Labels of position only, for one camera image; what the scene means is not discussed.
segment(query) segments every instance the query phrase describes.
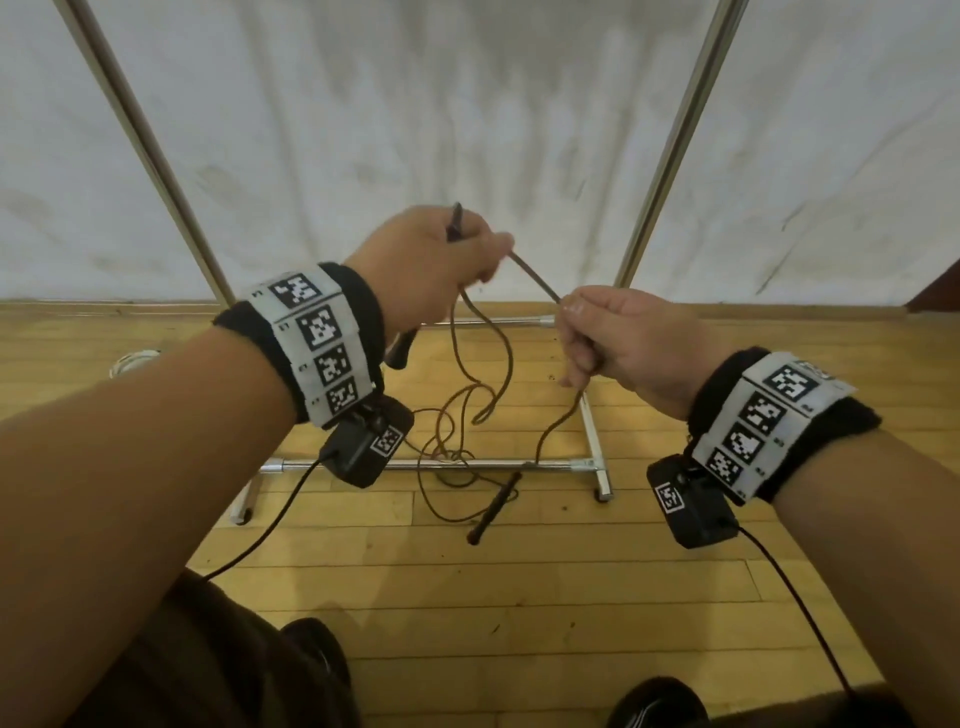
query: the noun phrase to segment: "wooden floor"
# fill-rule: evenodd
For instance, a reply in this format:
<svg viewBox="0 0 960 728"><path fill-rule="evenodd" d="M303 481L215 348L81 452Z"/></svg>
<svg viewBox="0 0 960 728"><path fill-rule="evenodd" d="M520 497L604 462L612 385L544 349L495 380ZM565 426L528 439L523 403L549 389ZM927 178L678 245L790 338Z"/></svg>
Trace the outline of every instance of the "wooden floor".
<svg viewBox="0 0 960 728"><path fill-rule="evenodd" d="M856 384L890 430L960 469L957 320L719 325L743 346L790 350ZM104 377L126 352L168 349L205 326L201 317L0 317L0 416ZM494 417L468 434L478 457L531 456L539 432L571 401L555 383L553 333L510 335L515 383ZM470 368L499 381L503 353L492 335L462 339ZM411 368L387 379L390 394L411 407L437 406L463 382L443 331L423 333ZM836 690L799 609L750 543L684 551L670 538L645 469L684 446L681 425L612 383L593 384L590 396L613 502L594 501L587 475L530 474L474 547L467 526L431 516L412 474L384 475L359 492L317 473L281 527L219 583L275 624L303 615L326 621L351 659L360 706L379 728L597 726L626 690L658 674L687 681L715 714ZM431 426L418 420L414 439L425 440ZM310 457L321 440L298 427L280 452ZM588 454L579 418L545 453ZM191 566L210 570L242 550L295 479L264 479L252 522L220 524ZM427 480L450 515L491 495ZM782 560L851 679L876 680L773 511L751 504L739 516Z"/></svg>

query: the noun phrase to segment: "right hand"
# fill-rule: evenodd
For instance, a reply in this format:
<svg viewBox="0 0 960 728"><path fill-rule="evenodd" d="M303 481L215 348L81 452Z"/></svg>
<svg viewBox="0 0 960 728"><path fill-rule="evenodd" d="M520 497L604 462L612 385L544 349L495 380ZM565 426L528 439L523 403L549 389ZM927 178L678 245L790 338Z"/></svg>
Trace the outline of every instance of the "right hand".
<svg viewBox="0 0 960 728"><path fill-rule="evenodd" d="M561 384L582 389L594 374L609 376L677 420L687 419L697 392L736 352L686 306L603 285L564 298L557 331L566 356Z"/></svg>

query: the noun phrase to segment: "hand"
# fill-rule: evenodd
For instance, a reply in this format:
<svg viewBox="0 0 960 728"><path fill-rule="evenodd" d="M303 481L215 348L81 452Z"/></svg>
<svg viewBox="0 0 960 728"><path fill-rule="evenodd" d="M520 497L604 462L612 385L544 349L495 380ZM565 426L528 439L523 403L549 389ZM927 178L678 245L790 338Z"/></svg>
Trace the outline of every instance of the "hand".
<svg viewBox="0 0 960 728"><path fill-rule="evenodd" d="M420 206L390 218L373 231L345 264L359 273L380 301L387 341L449 312L461 286L487 282L514 248L508 232L491 232L475 212L464 210L464 240L446 242L450 207Z"/></svg>
<svg viewBox="0 0 960 728"><path fill-rule="evenodd" d="M564 298L557 331L566 355L561 384L582 389L592 374L609 376L677 420L686 420L697 392L736 351L686 306L602 285Z"/></svg>

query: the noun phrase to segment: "left hand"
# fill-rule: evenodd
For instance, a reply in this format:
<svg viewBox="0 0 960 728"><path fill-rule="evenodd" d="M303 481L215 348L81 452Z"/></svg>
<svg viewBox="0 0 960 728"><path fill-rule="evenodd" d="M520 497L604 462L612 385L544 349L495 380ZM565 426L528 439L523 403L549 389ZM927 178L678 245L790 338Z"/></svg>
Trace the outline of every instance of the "left hand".
<svg viewBox="0 0 960 728"><path fill-rule="evenodd" d="M345 261L380 301L388 343L402 331L440 321L461 287L487 282L514 248L508 232L491 232L464 210L464 240L446 242L451 207L409 207L373 231Z"/></svg>

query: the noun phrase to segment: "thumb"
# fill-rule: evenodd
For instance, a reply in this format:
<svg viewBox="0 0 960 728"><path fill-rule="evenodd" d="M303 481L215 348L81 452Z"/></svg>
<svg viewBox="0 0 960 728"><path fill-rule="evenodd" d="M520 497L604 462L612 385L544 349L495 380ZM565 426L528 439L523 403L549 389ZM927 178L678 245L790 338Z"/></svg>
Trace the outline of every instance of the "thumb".
<svg viewBox="0 0 960 728"><path fill-rule="evenodd" d="M500 261L514 249L514 237L508 232L489 232L447 247L457 282L470 285L493 275Z"/></svg>
<svg viewBox="0 0 960 728"><path fill-rule="evenodd" d="M564 319L586 338L605 349L615 351L627 332L627 322L622 316L591 303L576 294L561 301Z"/></svg>

